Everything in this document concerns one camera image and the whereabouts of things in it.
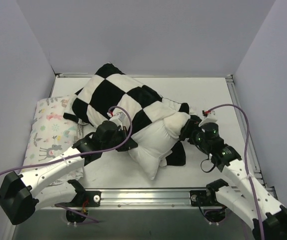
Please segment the white pillow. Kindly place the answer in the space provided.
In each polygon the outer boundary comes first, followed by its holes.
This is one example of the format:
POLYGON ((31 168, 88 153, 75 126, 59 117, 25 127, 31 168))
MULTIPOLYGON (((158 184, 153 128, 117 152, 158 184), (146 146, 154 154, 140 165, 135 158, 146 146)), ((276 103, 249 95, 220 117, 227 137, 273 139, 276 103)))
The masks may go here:
POLYGON ((155 179, 162 158, 178 142, 181 129, 189 119, 190 115, 187 113, 176 112, 157 120, 131 137, 138 147, 128 153, 140 165, 148 179, 155 179))

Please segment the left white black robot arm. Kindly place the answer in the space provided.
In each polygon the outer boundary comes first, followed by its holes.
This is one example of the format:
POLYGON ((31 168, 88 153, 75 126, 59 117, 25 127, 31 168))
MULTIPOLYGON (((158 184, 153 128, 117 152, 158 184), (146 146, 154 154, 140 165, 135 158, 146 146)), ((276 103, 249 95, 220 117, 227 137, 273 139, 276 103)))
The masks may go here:
POLYGON ((76 178, 55 181, 99 159, 104 152, 125 152, 137 148, 132 130, 121 123, 104 121, 95 132, 78 140, 53 160, 30 166, 29 171, 8 173, 0 187, 0 206, 13 225, 30 218, 35 211, 56 204, 83 206, 92 199, 76 178))

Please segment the black white checkered pillowcase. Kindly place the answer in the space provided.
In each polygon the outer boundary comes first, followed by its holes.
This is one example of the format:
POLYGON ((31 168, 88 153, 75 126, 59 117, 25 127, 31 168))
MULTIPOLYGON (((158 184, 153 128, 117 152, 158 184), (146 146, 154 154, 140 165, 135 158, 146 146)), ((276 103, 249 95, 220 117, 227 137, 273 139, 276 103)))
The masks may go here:
MULTIPOLYGON (((145 127, 174 113, 190 115, 189 120, 199 121, 190 105, 161 96, 151 87, 126 75, 112 63, 100 67, 86 85, 68 100, 63 117, 97 129, 116 113, 123 112, 124 125, 131 129, 131 138, 145 127)), ((160 161, 161 166, 184 166, 186 152, 180 136, 178 142, 160 161)))

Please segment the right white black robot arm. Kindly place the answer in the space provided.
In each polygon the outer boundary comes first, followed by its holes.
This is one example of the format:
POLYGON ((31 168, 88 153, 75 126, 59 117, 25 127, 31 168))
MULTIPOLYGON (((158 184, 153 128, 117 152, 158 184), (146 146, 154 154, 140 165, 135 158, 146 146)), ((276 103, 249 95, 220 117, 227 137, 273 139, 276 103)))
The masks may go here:
POLYGON ((256 240, 287 240, 287 207, 272 196, 251 175, 245 160, 219 135, 214 122, 199 125, 189 120, 180 133, 181 140, 188 140, 206 154, 217 168, 238 188, 218 179, 206 185, 206 201, 229 208, 252 231, 256 240))

